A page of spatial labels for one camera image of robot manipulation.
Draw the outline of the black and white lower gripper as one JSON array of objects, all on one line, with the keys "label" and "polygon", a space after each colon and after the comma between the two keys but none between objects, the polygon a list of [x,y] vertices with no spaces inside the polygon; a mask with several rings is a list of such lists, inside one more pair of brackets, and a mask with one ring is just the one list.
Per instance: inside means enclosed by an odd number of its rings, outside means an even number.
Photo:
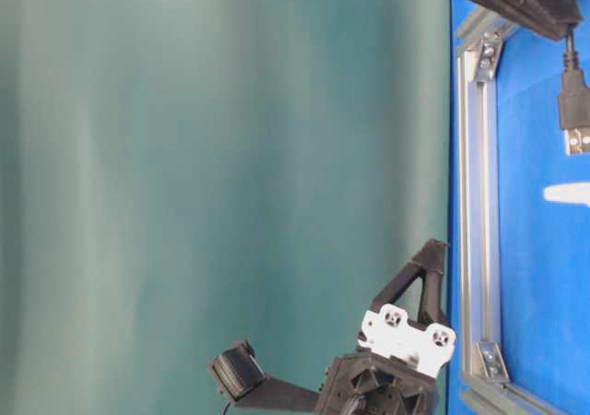
[{"label": "black and white lower gripper", "polygon": [[[361,324],[361,351],[336,357],[315,411],[319,414],[432,414],[436,380],[456,341],[442,309],[447,243],[429,239],[374,297]],[[422,280],[418,322],[393,305]]]}]

